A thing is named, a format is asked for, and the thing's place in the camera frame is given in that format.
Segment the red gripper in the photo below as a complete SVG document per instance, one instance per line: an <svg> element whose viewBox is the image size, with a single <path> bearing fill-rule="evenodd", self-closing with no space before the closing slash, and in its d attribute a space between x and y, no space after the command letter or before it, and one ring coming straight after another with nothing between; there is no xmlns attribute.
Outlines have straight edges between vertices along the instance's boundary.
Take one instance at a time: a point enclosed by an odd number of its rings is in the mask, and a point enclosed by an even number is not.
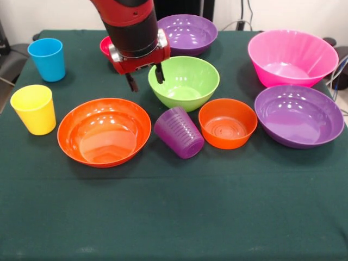
<svg viewBox="0 0 348 261"><path fill-rule="evenodd" d="M161 62L170 57L169 38L164 29L158 29L157 45L149 54L138 58L127 58L121 55L113 43L108 46L109 61L119 74L125 74L132 92L138 92L139 88L131 73L143 67L155 65L155 76L157 82L162 84L165 81Z"/></svg>

